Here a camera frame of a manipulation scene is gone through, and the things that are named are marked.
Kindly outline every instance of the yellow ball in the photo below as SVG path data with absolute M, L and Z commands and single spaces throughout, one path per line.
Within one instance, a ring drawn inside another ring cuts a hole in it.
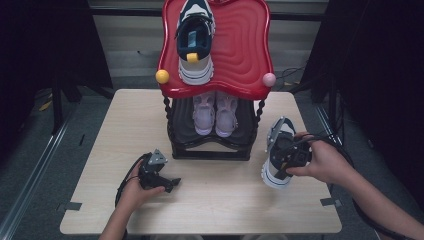
M 169 73 L 168 73 L 168 71 L 163 70 L 163 69 L 158 70 L 156 72 L 155 77 L 156 77 L 156 81 L 158 81 L 158 83 L 160 83 L 160 84 L 165 84 L 169 81 Z

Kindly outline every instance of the black and white sneaker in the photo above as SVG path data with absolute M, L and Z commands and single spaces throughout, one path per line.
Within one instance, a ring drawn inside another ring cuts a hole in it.
M 211 59 L 215 19 L 207 0 L 187 0 L 180 12 L 177 31 L 178 72 L 183 82 L 202 85 L 213 76 Z
M 289 182 L 291 177 L 285 172 L 284 164 L 287 163 L 280 156 L 284 149 L 293 145 L 295 134 L 293 123 L 290 119 L 281 117 L 270 128 L 267 135 L 268 159 L 262 167 L 262 179 L 273 188 L 282 189 Z

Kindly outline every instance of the pink sneaker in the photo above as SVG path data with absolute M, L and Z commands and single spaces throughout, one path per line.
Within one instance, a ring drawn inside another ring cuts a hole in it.
M 238 98 L 225 92 L 217 92 L 216 134 L 228 137 L 237 128 L 236 109 Z
M 215 92 L 210 91 L 193 97 L 194 128 L 199 135 L 208 135 L 215 121 Z

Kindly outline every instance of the forearm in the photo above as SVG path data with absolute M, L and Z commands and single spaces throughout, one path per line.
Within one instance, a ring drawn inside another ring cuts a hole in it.
M 349 173 L 341 185 L 369 218 L 381 226 L 413 239 L 424 239 L 424 226 L 384 196 L 359 173 Z
M 127 223 L 130 219 L 132 211 L 119 205 L 113 211 L 112 215 L 107 222 L 100 240 L 121 240 L 124 236 Z

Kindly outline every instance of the table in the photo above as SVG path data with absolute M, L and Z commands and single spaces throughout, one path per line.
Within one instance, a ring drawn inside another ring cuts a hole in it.
M 305 130 L 292 94 L 269 94 L 249 161 L 172 159 L 162 101 L 159 90 L 116 92 L 71 199 L 82 203 L 81 208 L 66 211 L 62 233 L 100 234 L 114 210 L 116 189 L 125 174 L 139 156 L 156 148 L 169 159 L 160 175 L 182 180 L 171 193 L 151 199 L 132 214 L 127 226 L 130 234 L 341 230 L 335 207 L 323 207 L 320 202 L 330 197 L 326 184 L 310 177 L 294 177 L 287 188 L 277 190 L 262 181 L 266 134 L 272 123 L 284 115 L 297 131 Z M 201 147 L 220 148 L 216 143 Z

